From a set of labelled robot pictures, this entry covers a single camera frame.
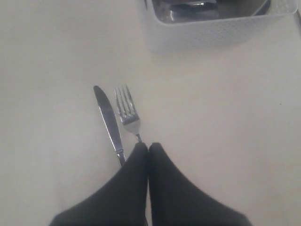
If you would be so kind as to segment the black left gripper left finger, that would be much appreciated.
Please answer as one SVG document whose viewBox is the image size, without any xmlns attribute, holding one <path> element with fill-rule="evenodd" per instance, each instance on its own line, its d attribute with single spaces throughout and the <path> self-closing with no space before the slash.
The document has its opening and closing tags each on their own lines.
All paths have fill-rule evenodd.
<svg viewBox="0 0 301 226">
<path fill-rule="evenodd" d="M 52 226 L 143 226 L 148 148 L 137 143 L 125 164 L 96 193 L 56 215 Z"/>
</svg>

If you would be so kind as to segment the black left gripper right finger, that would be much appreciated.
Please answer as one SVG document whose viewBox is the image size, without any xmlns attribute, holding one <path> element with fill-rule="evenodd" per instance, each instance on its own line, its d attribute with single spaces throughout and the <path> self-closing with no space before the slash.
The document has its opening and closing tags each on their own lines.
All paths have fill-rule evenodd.
<svg viewBox="0 0 301 226">
<path fill-rule="evenodd" d="M 218 202 L 189 181 L 160 143 L 149 148 L 148 176 L 154 226 L 249 226 L 242 213 Z"/>
</svg>

